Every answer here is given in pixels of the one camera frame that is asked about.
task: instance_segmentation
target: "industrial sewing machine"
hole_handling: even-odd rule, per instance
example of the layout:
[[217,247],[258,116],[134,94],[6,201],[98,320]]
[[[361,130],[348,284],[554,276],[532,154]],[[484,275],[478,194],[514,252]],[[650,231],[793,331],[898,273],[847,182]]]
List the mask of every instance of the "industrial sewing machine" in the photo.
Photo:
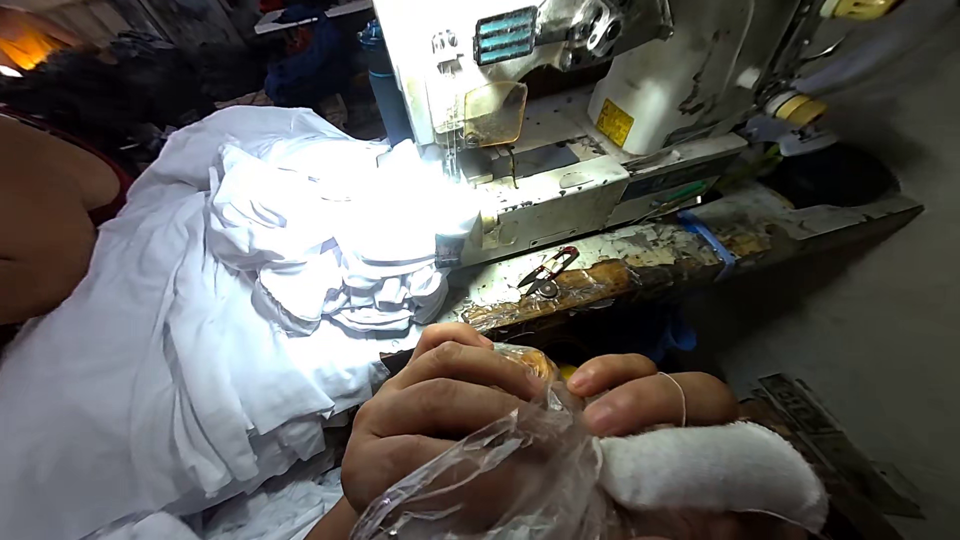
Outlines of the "industrial sewing machine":
[[[895,0],[374,0],[416,143],[477,192],[438,262],[469,265],[696,204],[767,114],[826,106],[790,87],[825,17]],[[612,61],[595,86],[528,100],[539,66]]]

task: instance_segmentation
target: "fingernail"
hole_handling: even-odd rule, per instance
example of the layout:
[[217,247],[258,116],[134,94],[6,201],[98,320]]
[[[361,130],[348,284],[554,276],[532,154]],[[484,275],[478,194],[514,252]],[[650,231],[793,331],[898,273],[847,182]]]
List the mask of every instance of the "fingernail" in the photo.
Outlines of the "fingernail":
[[616,426],[616,411],[602,403],[594,403],[584,411],[584,419],[594,435],[605,435]]
[[578,369],[577,371],[573,372],[573,375],[570,376],[570,380],[567,382],[569,382],[570,387],[578,389],[586,386],[589,379],[590,373]]

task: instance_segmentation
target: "clear plastic wrap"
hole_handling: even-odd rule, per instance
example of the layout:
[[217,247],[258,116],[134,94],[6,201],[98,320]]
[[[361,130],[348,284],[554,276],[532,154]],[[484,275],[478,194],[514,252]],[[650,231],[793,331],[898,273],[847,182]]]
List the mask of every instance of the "clear plastic wrap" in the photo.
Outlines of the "clear plastic wrap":
[[529,347],[496,350],[544,378],[542,394],[387,490],[351,540],[805,538],[767,513],[625,510],[600,487],[601,444],[580,422],[583,401],[567,392],[557,366]]

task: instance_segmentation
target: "floor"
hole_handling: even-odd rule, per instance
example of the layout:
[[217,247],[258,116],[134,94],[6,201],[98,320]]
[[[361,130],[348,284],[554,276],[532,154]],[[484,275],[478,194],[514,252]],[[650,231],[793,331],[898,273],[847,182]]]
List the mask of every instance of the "floor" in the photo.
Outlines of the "floor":
[[940,17],[925,35],[825,101],[831,127],[885,160],[926,212],[878,245],[731,281],[684,306],[697,356],[738,392],[771,373],[801,378],[870,459],[899,469],[927,516],[891,518],[908,539],[955,538],[960,515],[960,18]]

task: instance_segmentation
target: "blue vent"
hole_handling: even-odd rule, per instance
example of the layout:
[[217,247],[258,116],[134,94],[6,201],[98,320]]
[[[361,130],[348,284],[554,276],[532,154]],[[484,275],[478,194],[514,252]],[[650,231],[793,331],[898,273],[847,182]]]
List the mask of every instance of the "blue vent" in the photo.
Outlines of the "blue vent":
[[534,52],[537,7],[503,13],[477,21],[473,59],[477,65],[525,57]]

